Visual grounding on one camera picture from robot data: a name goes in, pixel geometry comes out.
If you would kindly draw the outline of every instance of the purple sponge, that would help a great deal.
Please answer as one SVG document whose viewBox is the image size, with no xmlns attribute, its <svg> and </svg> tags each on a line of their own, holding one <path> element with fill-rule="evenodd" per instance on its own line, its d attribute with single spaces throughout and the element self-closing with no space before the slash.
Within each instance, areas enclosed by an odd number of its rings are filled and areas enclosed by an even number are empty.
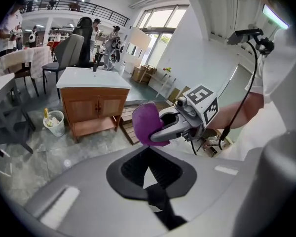
<svg viewBox="0 0 296 237">
<path fill-rule="evenodd" d="M 163 121 L 154 102 L 142 104 L 133 112 L 133 127 L 138 140 L 144 145 L 163 147 L 170 144 L 170 141 L 150 140 L 150 136 L 163 127 Z"/>
</svg>

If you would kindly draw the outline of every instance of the cabinet door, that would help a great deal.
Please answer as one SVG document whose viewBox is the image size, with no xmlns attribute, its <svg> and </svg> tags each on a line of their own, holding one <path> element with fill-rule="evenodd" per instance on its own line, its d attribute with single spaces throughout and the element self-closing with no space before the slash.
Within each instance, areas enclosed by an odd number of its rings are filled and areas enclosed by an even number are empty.
<svg viewBox="0 0 296 237">
<path fill-rule="evenodd" d="M 127 96 L 99 96 L 99 118 L 121 115 Z"/>
<path fill-rule="evenodd" d="M 79 96 L 66 99 L 66 113 L 70 123 L 98 118 L 99 96 Z"/>
</svg>

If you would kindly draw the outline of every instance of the trash bin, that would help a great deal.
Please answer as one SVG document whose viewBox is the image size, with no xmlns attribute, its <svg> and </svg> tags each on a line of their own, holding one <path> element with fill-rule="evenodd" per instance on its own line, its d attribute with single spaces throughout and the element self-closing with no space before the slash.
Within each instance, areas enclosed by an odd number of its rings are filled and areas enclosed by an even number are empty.
<svg viewBox="0 0 296 237">
<path fill-rule="evenodd" d="M 60 137 L 65 133 L 64 114 L 61 111 L 51 111 L 48 113 L 50 117 L 55 117 L 59 123 L 53 127 L 49 127 L 46 124 L 46 118 L 43 119 L 43 124 L 47 127 L 55 136 Z"/>
</svg>

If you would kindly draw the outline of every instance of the white pillar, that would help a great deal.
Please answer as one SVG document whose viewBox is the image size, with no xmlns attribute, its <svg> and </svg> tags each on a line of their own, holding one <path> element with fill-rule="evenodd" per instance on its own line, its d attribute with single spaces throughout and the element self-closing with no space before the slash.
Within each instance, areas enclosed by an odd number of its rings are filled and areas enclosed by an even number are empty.
<svg viewBox="0 0 296 237">
<path fill-rule="evenodd" d="M 46 46 L 47 45 L 48 37 L 49 37 L 48 34 L 49 34 L 49 31 L 50 31 L 51 23 L 52 22 L 53 22 L 53 17 L 48 18 L 47 24 L 46 24 L 46 27 L 45 27 L 45 34 L 44 34 L 43 46 Z"/>
</svg>

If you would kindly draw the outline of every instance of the wooden pallet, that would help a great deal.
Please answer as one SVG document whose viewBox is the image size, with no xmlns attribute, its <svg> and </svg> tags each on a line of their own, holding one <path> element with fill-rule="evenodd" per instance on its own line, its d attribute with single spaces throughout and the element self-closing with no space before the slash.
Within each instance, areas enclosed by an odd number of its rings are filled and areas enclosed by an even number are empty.
<svg viewBox="0 0 296 237">
<path fill-rule="evenodd" d="M 137 137 L 135 135 L 134 127 L 133 127 L 133 111 L 138 106 L 139 105 L 126 106 L 123 109 L 122 117 L 121 117 L 121 120 L 119 123 L 121 130 L 124 132 L 126 138 L 129 140 L 129 142 L 132 145 L 135 145 L 136 143 L 139 142 L 139 140 L 137 139 Z M 156 103 L 156 107 L 159 112 L 165 108 L 168 108 L 169 106 L 170 105 L 168 105 L 166 102 Z"/>
</svg>

